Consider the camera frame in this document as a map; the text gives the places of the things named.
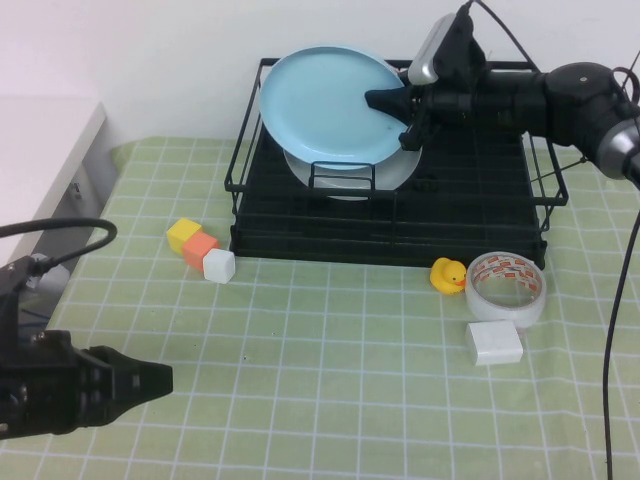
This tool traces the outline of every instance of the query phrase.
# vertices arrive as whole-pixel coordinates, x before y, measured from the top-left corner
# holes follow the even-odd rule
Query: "light blue plate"
[[[402,81],[382,60],[344,47],[308,48],[274,65],[262,86],[260,113],[274,140],[304,162],[375,165],[400,148],[398,136],[407,127],[369,108],[364,94],[398,87]]]

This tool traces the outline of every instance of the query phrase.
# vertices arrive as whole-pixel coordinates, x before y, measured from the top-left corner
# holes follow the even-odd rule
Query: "plate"
[[[375,166],[376,190],[395,190],[406,182],[420,163],[422,151],[406,152],[399,150],[384,162]],[[285,150],[284,158],[293,174],[304,185],[309,185],[311,165]],[[361,167],[355,170],[336,172],[316,166],[315,188],[352,188],[369,190],[371,188],[371,168]],[[366,197],[332,197],[340,200],[366,200]]]
[[[306,163],[353,170],[340,162],[376,165],[400,149],[399,120],[369,108],[367,90],[402,87],[383,60],[345,47],[314,47],[276,63],[260,93],[260,113],[278,144]]]

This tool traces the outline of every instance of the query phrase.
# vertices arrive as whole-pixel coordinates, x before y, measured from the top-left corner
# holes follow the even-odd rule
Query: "orange cube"
[[[219,247],[220,243],[216,238],[203,232],[196,232],[182,245],[182,256],[187,265],[204,272],[202,259],[211,250]]]

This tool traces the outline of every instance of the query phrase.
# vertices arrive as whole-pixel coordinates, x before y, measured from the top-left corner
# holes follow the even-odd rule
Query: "tape roll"
[[[503,295],[507,297],[505,301],[498,301],[496,295],[489,295],[484,287],[496,279],[517,292],[517,298]],[[478,320],[511,320],[517,328],[527,328],[538,321],[544,310],[547,283],[542,271],[530,260],[515,253],[492,252],[469,265],[465,294],[467,305]]]

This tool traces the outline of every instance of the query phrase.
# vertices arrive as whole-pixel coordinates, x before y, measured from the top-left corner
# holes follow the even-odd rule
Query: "toy block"
[[[236,257],[233,252],[211,250],[204,257],[204,278],[216,283],[227,283],[236,273]]]
[[[177,254],[182,255],[182,246],[195,233],[202,231],[202,225],[192,222],[188,218],[181,218],[167,232],[169,247]]]
[[[210,237],[203,232],[196,232],[182,245],[182,256],[187,265],[204,272],[202,265],[204,257],[219,246],[220,244],[216,238]]]

